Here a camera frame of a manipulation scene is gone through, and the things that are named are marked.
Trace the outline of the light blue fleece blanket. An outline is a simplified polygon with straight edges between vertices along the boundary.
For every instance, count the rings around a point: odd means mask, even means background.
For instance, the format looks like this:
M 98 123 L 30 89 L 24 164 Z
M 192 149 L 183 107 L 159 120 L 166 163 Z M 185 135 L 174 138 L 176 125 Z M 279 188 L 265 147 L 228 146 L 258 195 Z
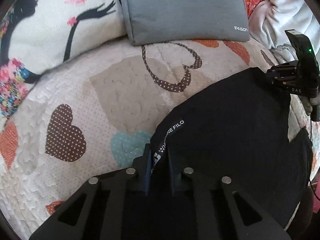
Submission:
M 264 0 L 249 17 L 251 36 L 271 51 L 279 63 L 297 59 L 285 30 L 306 35 L 319 53 L 319 23 L 304 0 Z

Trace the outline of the heart pattern quilt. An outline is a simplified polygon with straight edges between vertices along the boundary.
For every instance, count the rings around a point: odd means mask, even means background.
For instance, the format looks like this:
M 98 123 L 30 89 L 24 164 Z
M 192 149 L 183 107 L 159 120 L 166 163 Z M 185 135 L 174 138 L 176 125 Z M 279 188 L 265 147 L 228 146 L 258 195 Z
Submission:
M 176 106 L 243 70 L 257 67 L 266 76 L 277 65 L 256 40 L 135 47 L 124 39 L 47 72 L 1 133 L 1 229 L 10 239 L 31 239 L 83 183 L 131 167 L 146 144 L 151 150 L 157 126 Z M 288 138 L 304 128 L 312 142 L 309 182 L 318 167 L 319 124 L 287 94 Z M 180 239 L 170 215 L 168 153 L 159 163 L 152 153 L 147 196 L 126 194 L 120 239 Z

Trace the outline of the black pants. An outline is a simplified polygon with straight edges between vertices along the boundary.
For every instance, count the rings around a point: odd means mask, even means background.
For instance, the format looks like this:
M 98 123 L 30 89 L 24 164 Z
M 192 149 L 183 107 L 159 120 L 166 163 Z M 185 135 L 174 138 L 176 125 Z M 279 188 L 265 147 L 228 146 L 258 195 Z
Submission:
M 287 226 L 312 164 L 306 129 L 288 138 L 290 102 L 260 68 L 243 70 L 176 106 L 150 140 L 153 159 L 171 152 L 193 168 L 229 176 Z

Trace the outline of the white printed lady pillow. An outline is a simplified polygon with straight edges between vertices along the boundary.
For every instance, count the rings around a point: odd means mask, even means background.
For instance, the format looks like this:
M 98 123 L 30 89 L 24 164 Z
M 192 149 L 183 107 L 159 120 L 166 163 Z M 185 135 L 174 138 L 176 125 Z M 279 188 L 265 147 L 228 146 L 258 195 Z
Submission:
M 1 21 L 1 117 L 44 72 L 125 33 L 120 0 L 15 0 Z

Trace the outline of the grey laptop bag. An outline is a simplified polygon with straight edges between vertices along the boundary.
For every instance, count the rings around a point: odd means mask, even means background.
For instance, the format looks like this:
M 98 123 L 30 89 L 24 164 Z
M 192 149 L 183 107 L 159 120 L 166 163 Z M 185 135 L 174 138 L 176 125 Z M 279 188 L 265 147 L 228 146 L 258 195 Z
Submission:
M 134 45 L 216 39 L 248 41 L 244 0 L 121 0 Z

